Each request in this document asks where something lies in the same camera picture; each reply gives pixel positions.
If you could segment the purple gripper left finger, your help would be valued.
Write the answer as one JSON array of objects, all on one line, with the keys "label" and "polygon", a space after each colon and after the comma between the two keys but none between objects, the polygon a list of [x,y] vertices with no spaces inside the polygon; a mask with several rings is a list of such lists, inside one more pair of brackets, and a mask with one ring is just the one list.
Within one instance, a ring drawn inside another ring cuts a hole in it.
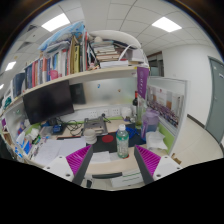
[{"label": "purple gripper left finger", "polygon": [[66,157],[66,160],[74,175],[72,180],[74,184],[80,185],[82,183],[92,155],[93,147],[88,145]]}]

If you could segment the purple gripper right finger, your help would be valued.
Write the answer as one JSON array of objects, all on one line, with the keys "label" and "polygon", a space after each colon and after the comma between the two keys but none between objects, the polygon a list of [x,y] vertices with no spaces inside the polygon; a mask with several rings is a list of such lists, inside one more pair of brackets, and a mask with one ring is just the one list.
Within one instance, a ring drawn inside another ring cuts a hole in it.
[{"label": "purple gripper right finger", "polygon": [[139,145],[134,146],[134,156],[144,183],[152,183],[154,181],[153,174],[160,162],[161,157]]}]

